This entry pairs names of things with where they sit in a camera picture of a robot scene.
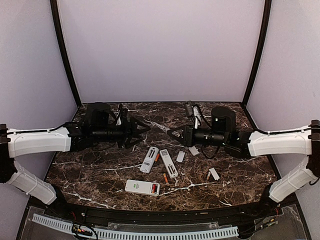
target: marble tabletop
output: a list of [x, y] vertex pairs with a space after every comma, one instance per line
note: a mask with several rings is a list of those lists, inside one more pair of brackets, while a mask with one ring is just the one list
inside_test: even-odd
[[[239, 103], [198, 102], [203, 115], [211, 120], [211, 109], [226, 106], [236, 112], [237, 128], [252, 129]], [[117, 103], [111, 103], [116, 111]], [[143, 141], [130, 149], [119, 149], [114, 143], [99, 143], [79, 152], [59, 152], [53, 159], [46, 180], [59, 186], [69, 203], [135, 211], [188, 211], [221, 208], [257, 202], [266, 185], [276, 180], [274, 171], [265, 156], [239, 159], [220, 149], [214, 159], [202, 154], [192, 156], [187, 147], [167, 135], [167, 130], [191, 124], [182, 102], [124, 103], [128, 117], [134, 116], [151, 127]], [[74, 120], [85, 114], [84, 104]], [[150, 173], [139, 171], [149, 147], [167, 149], [179, 176], [166, 184], [165, 165], [161, 158]], [[183, 162], [176, 162], [179, 151], [184, 151]], [[205, 149], [208, 155], [214, 147]], [[215, 168], [220, 179], [208, 171]], [[126, 192], [128, 179], [160, 184], [159, 196]]]

